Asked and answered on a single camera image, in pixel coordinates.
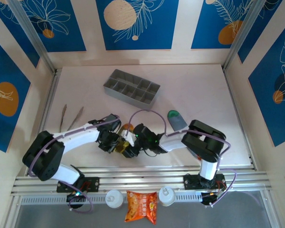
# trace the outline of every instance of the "gray floor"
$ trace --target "gray floor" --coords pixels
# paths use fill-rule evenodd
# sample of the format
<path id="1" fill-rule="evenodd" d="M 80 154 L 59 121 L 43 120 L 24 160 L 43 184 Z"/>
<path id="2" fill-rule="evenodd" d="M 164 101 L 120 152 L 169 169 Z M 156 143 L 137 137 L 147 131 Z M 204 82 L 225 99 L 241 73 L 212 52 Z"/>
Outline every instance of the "gray floor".
<path id="1" fill-rule="evenodd" d="M 158 206 L 158 228 L 269 228 L 270 223 L 259 192 L 228 193 L 214 208 L 201 203 L 174 203 Z M 143 218 L 124 222 L 127 204 L 110 209 L 95 205 L 94 212 L 83 215 L 70 212 L 67 205 L 21 206 L 16 228 L 152 228 Z"/>

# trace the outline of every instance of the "orange snack bag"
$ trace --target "orange snack bag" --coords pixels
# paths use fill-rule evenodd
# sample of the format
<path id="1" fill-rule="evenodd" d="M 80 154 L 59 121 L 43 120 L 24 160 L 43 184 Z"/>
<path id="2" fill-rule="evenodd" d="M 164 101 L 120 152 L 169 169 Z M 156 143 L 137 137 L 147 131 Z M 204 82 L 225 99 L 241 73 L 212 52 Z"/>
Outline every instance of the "orange snack bag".
<path id="1" fill-rule="evenodd" d="M 125 216 L 125 222 L 147 217 L 147 219 L 156 224 L 157 193 L 138 193 L 127 191 L 128 213 Z"/>

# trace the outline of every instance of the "blue panel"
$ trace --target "blue panel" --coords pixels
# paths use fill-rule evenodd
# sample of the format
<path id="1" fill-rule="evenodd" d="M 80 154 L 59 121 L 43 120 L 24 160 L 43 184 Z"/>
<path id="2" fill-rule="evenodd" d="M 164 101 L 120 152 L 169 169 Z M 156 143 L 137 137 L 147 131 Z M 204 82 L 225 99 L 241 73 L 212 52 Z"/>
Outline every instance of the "blue panel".
<path id="1" fill-rule="evenodd" d="M 40 59 L 30 40 L 25 35 L 17 19 L 14 17 L 8 5 L 0 1 L 0 18 L 18 42 L 22 50 L 28 56 L 34 67 L 37 66 Z"/>
<path id="2" fill-rule="evenodd" d="M 191 48 L 230 48 L 253 0 L 204 0 Z"/>
<path id="3" fill-rule="evenodd" d="M 275 146 L 285 142 L 285 29 L 249 81 Z"/>
<path id="4" fill-rule="evenodd" d="M 272 18 L 276 9 L 279 7 L 282 0 L 267 0 L 261 12 L 259 13 L 255 23 L 253 24 L 250 32 L 248 33 L 243 45 L 238 51 L 238 56 L 241 62 L 244 62 L 252 47 L 260 37 L 268 22 Z"/>
<path id="5" fill-rule="evenodd" d="M 0 46 L 0 150 L 6 152 L 30 82 Z"/>
<path id="6" fill-rule="evenodd" d="M 178 0 L 96 0 L 106 50 L 171 49 Z"/>
<path id="7" fill-rule="evenodd" d="M 48 52 L 86 51 L 70 0 L 22 0 L 20 3 Z M 17 37 L 25 34 L 19 31 L 20 25 L 12 14 L 7 15 L 7 10 L 8 6 L 0 2 L 0 17 L 18 41 Z"/>

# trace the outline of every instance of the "metal tweezers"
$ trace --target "metal tweezers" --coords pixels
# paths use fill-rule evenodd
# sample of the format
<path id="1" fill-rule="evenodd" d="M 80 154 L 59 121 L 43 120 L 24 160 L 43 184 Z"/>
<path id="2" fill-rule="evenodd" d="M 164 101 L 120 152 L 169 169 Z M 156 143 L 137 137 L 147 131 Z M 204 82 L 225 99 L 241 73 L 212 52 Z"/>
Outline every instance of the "metal tweezers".
<path id="1" fill-rule="evenodd" d="M 67 106 L 65 104 L 65 106 L 62 109 L 62 114 L 61 114 L 61 120 L 60 120 L 60 126 L 59 126 L 59 132 L 61 132 L 61 128 L 62 128 L 62 123 L 63 123 L 63 118 L 65 117 L 65 113 L 67 110 Z M 71 125 L 69 126 L 69 128 L 67 129 L 67 131 L 71 130 L 71 128 L 74 126 L 74 124 L 78 121 L 78 119 L 81 117 L 82 112 L 83 112 L 84 108 L 81 107 L 81 109 L 79 110 L 77 116 L 75 117 L 75 119 L 73 120 L 73 122 L 71 123 Z"/>

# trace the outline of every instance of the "gray compartment tray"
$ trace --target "gray compartment tray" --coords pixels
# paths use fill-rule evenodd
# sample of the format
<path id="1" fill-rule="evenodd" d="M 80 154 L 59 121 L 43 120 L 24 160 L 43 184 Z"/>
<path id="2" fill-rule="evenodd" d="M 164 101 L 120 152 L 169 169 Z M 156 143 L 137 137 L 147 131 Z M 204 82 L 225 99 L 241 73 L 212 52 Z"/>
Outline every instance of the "gray compartment tray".
<path id="1" fill-rule="evenodd" d="M 104 84 L 106 94 L 141 109 L 151 109 L 161 86 L 116 69 Z"/>

